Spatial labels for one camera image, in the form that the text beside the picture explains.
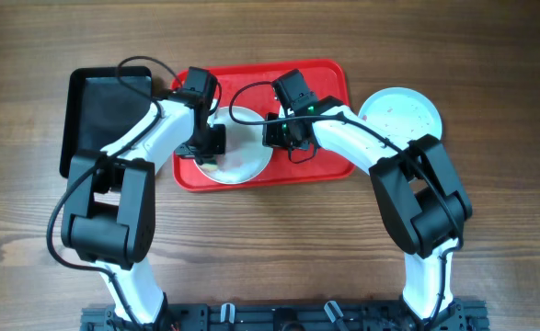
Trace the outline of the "green yellow sponge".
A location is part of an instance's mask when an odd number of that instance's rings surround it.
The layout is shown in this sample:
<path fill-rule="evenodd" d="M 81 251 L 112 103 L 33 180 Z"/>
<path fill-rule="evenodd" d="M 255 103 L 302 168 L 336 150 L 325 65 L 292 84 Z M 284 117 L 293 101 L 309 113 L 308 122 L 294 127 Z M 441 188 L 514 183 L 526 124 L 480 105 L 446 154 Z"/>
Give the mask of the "green yellow sponge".
<path fill-rule="evenodd" d="M 218 162 L 215 157 L 202 158 L 199 167 L 205 171 L 214 171 L 218 168 Z"/>

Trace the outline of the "white plate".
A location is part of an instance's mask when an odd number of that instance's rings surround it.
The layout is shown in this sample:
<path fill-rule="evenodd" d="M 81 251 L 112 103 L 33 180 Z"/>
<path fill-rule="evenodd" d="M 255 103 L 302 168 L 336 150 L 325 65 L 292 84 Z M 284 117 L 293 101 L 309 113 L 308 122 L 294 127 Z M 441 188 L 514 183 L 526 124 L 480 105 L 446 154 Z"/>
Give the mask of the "white plate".
<path fill-rule="evenodd" d="M 261 125 L 239 124 L 230 117 L 228 109 L 219 108 L 208 119 L 209 124 L 225 126 L 225 153 L 216 155 L 211 163 L 197 167 L 212 181 L 236 185 L 258 176 L 268 165 L 273 149 L 263 145 Z"/>

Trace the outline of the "light green plate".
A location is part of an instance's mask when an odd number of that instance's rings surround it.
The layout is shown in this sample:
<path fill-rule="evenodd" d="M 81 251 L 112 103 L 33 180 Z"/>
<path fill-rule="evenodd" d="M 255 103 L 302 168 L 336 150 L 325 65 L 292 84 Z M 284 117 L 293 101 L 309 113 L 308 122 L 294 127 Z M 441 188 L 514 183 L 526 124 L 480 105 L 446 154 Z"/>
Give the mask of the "light green plate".
<path fill-rule="evenodd" d="M 433 103 L 420 92 L 405 87 L 382 89 L 362 104 L 358 117 L 391 140 L 407 142 L 430 134 L 442 138 L 442 119 Z"/>

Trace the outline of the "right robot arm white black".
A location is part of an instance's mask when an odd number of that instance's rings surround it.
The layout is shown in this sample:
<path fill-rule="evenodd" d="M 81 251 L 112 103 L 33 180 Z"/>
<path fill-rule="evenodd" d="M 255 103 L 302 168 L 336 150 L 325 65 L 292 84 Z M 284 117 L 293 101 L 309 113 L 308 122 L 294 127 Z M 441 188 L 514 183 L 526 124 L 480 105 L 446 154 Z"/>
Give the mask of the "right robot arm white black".
<path fill-rule="evenodd" d="M 464 245 L 472 205 L 442 142 L 395 139 L 333 96 L 318 98 L 297 70 L 270 83 L 284 111 L 267 126 L 284 144 L 308 141 L 365 171 L 385 229 L 405 254 L 404 304 L 422 327 L 439 325 L 453 300 L 450 260 Z"/>

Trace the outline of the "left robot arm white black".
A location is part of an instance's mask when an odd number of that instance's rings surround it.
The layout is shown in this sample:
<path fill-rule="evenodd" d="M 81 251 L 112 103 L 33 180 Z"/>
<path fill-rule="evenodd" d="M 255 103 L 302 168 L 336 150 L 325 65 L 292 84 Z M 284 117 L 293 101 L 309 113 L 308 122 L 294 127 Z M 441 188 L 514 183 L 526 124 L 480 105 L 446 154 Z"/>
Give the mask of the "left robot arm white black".
<path fill-rule="evenodd" d="M 61 217 L 63 245 L 82 262 L 65 261 L 52 241 L 47 247 L 59 264 L 103 277 L 115 301 L 103 323 L 113 330 L 177 326 L 147 258 L 155 233 L 155 175 L 173 153 L 199 165 L 224 153 L 224 126 L 208 123 L 221 94 L 211 72 L 191 67 L 178 88 L 149 97 L 148 112 L 116 142 L 71 159 L 47 234 Z"/>

